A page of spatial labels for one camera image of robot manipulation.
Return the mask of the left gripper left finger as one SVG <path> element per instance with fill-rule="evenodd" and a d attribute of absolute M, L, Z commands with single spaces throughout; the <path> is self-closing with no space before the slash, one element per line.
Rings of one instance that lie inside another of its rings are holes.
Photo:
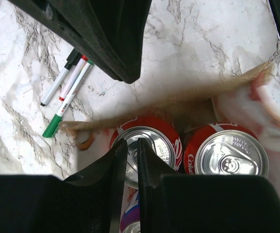
<path fill-rule="evenodd" d="M 0 175 L 0 233 L 119 231 L 128 147 L 60 180 L 52 175 Z"/>

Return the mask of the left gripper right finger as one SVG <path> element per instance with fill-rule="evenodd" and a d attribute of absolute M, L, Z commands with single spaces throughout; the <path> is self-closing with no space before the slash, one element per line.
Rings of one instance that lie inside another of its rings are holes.
<path fill-rule="evenodd" d="M 143 233 L 280 233 L 280 199 L 251 175 L 185 175 L 138 141 Z"/>

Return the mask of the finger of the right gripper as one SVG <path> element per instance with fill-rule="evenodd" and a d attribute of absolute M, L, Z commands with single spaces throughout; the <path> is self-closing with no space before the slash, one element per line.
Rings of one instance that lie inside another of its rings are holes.
<path fill-rule="evenodd" d="M 112 79 L 140 78 L 149 0 L 12 0 Z"/>

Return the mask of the purple soda can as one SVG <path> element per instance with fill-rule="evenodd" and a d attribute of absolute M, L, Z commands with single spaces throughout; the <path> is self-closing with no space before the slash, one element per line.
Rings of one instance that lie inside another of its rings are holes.
<path fill-rule="evenodd" d="M 140 203 L 139 193 L 136 191 L 126 207 L 120 221 L 122 233 L 140 233 Z"/>

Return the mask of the red soda can front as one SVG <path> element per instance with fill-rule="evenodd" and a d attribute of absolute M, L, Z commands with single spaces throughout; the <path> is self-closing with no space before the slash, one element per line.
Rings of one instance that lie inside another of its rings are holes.
<path fill-rule="evenodd" d="M 125 185 L 138 189 L 137 141 L 148 141 L 154 152 L 172 169 L 179 170 L 183 157 L 183 147 L 172 121 L 154 116 L 136 116 L 121 123 L 112 134 L 109 147 L 120 139 L 128 146 Z"/>

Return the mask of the red soda can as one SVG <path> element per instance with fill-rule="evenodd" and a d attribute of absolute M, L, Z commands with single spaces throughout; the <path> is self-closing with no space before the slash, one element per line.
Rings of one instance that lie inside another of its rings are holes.
<path fill-rule="evenodd" d="M 265 149 L 254 133 L 241 125 L 215 122 L 188 127 L 181 139 L 181 173 L 268 176 L 269 160 Z"/>
<path fill-rule="evenodd" d="M 109 147 L 120 139 L 128 146 L 125 185 L 138 189 L 137 141 L 148 141 L 154 152 L 172 169 L 179 170 L 183 157 L 183 147 L 172 121 L 154 116 L 136 116 L 121 123 L 112 134 Z"/>

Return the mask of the red capped marker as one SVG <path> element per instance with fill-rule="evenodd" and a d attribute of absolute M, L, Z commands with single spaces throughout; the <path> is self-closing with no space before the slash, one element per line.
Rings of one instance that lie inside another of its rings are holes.
<path fill-rule="evenodd" d="M 70 75 L 68 81 L 66 82 L 66 85 L 64 86 L 64 88 L 61 91 L 61 94 L 59 96 L 59 100 L 60 101 L 64 101 L 64 99 L 66 98 L 67 94 L 71 90 L 74 82 L 76 81 L 77 77 L 79 76 L 83 66 L 87 63 L 87 61 L 88 61 L 88 58 L 85 55 L 82 55 L 80 60 L 79 60 L 79 62 L 75 66 L 72 74 Z"/>

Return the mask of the black capped marker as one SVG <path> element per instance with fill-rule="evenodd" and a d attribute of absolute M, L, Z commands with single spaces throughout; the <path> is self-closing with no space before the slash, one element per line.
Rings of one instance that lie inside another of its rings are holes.
<path fill-rule="evenodd" d="M 69 54 L 69 56 L 66 59 L 66 64 L 61 69 L 59 75 L 55 78 L 53 84 L 50 86 L 50 88 L 48 89 L 48 91 L 46 92 L 44 97 L 42 98 L 42 100 L 40 102 L 41 106 L 46 106 L 51 101 L 52 97 L 57 92 L 59 86 L 61 85 L 61 83 L 67 76 L 67 74 L 69 73 L 70 69 L 73 66 L 77 65 L 81 56 L 82 55 L 75 48 L 73 48 L 73 50 L 71 51 L 71 53 Z"/>

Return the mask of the green capped marker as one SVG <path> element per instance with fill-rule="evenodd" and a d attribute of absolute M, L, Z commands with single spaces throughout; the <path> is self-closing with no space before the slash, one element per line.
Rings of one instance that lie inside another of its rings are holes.
<path fill-rule="evenodd" d="M 69 91 L 69 93 L 67 94 L 63 103 L 59 107 L 57 113 L 54 115 L 54 117 L 50 121 L 49 125 L 47 126 L 47 128 L 43 132 L 42 136 L 44 138 L 54 137 L 55 133 L 58 130 L 59 124 L 60 124 L 65 112 L 67 111 L 67 108 L 69 107 L 69 105 L 73 101 L 74 97 L 77 95 L 82 83 L 86 79 L 86 76 L 88 75 L 88 73 L 91 71 L 93 65 L 94 65 L 94 63 L 91 62 L 90 60 L 88 60 L 86 62 L 86 64 L 83 66 L 83 68 L 82 68 L 81 72 L 79 73 L 78 78 L 74 82 L 71 90 Z"/>

